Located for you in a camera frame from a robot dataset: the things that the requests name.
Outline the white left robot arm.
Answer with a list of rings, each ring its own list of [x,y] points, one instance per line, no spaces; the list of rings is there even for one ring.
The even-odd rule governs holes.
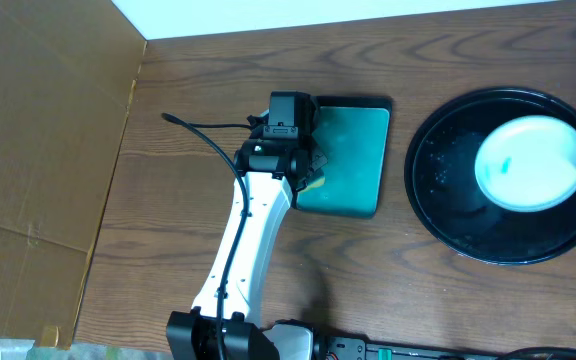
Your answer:
[[[176,359],[322,359],[308,325],[261,327],[265,278],[281,223],[324,161],[312,133],[315,97],[275,91],[234,156],[217,153],[235,176],[232,207],[215,261],[188,312],[174,312],[166,338]]]

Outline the green yellow sponge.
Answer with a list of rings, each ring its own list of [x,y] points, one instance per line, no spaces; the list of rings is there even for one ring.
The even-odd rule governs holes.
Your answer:
[[[316,170],[309,177],[306,178],[305,188],[303,192],[319,188],[325,184],[325,174],[321,169]]]

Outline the mint plate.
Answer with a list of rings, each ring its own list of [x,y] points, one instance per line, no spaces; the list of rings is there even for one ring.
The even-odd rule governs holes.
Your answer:
[[[515,212],[550,209],[576,192],[576,130],[549,116],[524,116],[497,127],[474,163],[481,192]]]

